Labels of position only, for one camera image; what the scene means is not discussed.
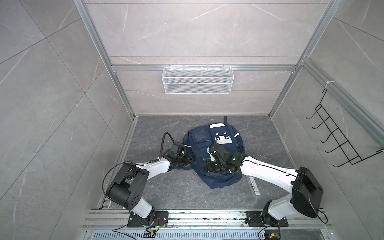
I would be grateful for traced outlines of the navy blue student backpack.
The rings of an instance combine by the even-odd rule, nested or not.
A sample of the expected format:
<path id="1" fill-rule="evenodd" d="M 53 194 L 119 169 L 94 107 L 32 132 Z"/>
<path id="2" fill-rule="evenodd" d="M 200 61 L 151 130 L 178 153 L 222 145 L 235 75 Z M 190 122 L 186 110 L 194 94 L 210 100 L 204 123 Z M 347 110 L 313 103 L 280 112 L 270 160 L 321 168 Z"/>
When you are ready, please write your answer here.
<path id="1" fill-rule="evenodd" d="M 242 178 L 242 174 L 230 174 L 229 172 L 209 174 L 206 172 L 205 159 L 209 158 L 206 149 L 215 143 L 224 146 L 231 154 L 246 153 L 240 133 L 227 122 L 197 127 L 188 131 L 183 139 L 186 150 L 194 157 L 194 161 L 187 169 L 193 169 L 211 189 L 230 186 Z"/>

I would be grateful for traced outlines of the clear plastic ruler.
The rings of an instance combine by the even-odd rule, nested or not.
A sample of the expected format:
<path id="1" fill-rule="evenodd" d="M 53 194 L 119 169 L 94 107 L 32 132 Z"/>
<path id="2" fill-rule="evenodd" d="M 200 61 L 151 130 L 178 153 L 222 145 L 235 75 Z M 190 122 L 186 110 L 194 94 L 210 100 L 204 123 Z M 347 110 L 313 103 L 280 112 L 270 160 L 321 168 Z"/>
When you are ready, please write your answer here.
<path id="1" fill-rule="evenodd" d="M 254 177 L 248 176 L 247 178 L 251 192 L 255 198 L 261 196 L 257 183 Z"/>

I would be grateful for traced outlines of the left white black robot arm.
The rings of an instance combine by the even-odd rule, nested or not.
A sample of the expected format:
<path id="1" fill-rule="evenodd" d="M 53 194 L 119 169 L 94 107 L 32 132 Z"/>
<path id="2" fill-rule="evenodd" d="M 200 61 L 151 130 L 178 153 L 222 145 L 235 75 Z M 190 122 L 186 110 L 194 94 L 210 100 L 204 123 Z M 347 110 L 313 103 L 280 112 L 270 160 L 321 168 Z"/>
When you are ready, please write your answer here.
<path id="1" fill-rule="evenodd" d="M 172 169 L 187 169 L 194 161 L 191 147 L 176 142 L 170 133 L 163 134 L 159 156 L 145 163 L 126 161 L 111 168 L 120 167 L 113 180 L 105 187 L 104 196 L 110 201 L 129 210 L 150 226 L 155 221 L 156 209 L 143 198 L 147 181 Z"/>

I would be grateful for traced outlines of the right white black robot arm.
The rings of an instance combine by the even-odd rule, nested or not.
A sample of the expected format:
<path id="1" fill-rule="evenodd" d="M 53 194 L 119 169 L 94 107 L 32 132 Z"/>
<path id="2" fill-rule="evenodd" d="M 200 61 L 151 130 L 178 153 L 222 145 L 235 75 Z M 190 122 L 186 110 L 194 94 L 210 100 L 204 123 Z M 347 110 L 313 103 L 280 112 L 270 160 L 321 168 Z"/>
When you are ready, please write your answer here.
<path id="1" fill-rule="evenodd" d="M 260 213 L 261 223 L 273 226 L 283 218 L 295 214 L 309 218 L 319 217 L 324 189 L 309 169 L 287 169 L 261 162 L 240 152 L 231 154 L 220 144 L 211 145 L 207 152 L 211 158 L 207 163 L 209 173 L 241 173 L 269 182 L 288 193 L 266 203 Z"/>

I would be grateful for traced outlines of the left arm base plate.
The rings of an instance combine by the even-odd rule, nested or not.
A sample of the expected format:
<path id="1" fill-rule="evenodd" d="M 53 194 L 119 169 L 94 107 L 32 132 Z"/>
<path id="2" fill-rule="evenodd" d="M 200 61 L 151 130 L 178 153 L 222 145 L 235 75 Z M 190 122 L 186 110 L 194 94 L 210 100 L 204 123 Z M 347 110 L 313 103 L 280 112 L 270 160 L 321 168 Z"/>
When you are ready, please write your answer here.
<path id="1" fill-rule="evenodd" d="M 147 218 L 141 218 L 139 215 L 133 214 L 129 217 L 128 228 L 166 227 L 168 219 L 169 212 L 167 211 L 155 211 L 150 213 Z"/>

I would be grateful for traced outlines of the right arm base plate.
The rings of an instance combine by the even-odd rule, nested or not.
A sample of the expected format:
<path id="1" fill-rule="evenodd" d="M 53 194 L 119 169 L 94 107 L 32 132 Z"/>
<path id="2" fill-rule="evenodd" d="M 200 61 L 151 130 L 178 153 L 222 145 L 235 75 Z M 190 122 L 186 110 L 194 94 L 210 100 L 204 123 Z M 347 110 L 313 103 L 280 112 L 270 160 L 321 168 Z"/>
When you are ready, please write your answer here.
<path id="1" fill-rule="evenodd" d="M 288 227 L 287 218 L 276 220 L 269 214 L 263 214 L 262 211 L 246 211 L 245 223 L 249 227 Z"/>

